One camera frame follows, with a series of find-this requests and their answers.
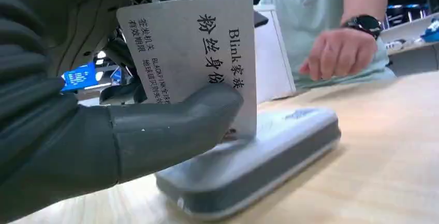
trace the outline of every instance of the man's hand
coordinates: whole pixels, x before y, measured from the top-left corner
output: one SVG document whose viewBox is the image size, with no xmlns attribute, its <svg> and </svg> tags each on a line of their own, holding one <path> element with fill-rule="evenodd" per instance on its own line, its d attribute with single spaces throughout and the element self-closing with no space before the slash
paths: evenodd
<svg viewBox="0 0 439 224">
<path fill-rule="evenodd" d="M 316 39 L 299 72 L 309 74 L 314 81 L 357 74 L 376 51 L 372 35 L 350 28 L 327 31 Z"/>
</svg>

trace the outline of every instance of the light green t-shirt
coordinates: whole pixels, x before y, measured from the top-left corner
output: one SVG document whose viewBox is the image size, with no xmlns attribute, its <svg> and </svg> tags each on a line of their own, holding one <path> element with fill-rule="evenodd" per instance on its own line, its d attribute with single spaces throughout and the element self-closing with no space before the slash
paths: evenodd
<svg viewBox="0 0 439 224">
<path fill-rule="evenodd" d="M 389 58 L 381 39 L 378 39 L 378 51 L 373 61 L 357 75 L 333 77 L 330 80 L 314 82 L 309 76 L 299 73 L 300 66 L 308 57 L 319 34 L 340 26 L 343 0 L 260 0 L 259 4 L 271 4 L 276 7 L 296 87 L 316 87 L 394 78 L 393 72 L 386 67 Z"/>
</svg>

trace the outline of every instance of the blue object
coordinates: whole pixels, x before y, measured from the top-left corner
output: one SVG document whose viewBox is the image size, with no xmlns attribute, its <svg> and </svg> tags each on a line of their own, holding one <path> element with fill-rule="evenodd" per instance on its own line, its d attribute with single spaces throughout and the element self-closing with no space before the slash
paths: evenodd
<svg viewBox="0 0 439 224">
<path fill-rule="evenodd" d="M 110 78 L 117 83 L 121 83 L 121 79 L 122 79 L 121 69 L 120 68 L 116 69 L 113 72 L 113 74 L 111 74 Z"/>
<path fill-rule="evenodd" d="M 93 62 L 80 66 L 75 70 L 65 72 L 63 78 L 66 83 L 61 90 L 62 92 L 75 91 L 77 89 L 83 89 L 98 84 L 96 80 L 96 69 Z"/>
<path fill-rule="evenodd" d="M 433 18 L 431 25 L 426 29 L 425 33 L 421 35 L 421 38 L 425 42 L 438 42 L 439 41 L 439 20 Z"/>
<path fill-rule="evenodd" d="M 389 5 L 387 9 L 397 9 L 397 8 L 421 8 L 428 9 L 428 4 L 408 4 L 408 5 Z"/>
</svg>

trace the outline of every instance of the white box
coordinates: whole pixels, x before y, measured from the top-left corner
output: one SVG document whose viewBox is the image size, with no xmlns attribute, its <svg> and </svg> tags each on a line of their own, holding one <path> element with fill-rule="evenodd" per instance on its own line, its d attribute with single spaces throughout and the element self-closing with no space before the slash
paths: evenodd
<svg viewBox="0 0 439 224">
<path fill-rule="evenodd" d="M 290 96 L 296 87 L 274 6 L 255 6 L 254 9 L 269 20 L 255 29 L 256 98 L 262 103 Z"/>
</svg>

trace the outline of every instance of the person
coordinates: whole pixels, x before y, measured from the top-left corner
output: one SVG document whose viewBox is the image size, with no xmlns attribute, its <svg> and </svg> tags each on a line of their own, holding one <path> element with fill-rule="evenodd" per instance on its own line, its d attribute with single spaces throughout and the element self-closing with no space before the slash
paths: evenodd
<svg viewBox="0 0 439 224">
<path fill-rule="evenodd" d="M 260 0 L 274 5 L 297 88 L 391 79 L 379 38 L 387 0 Z"/>
</svg>

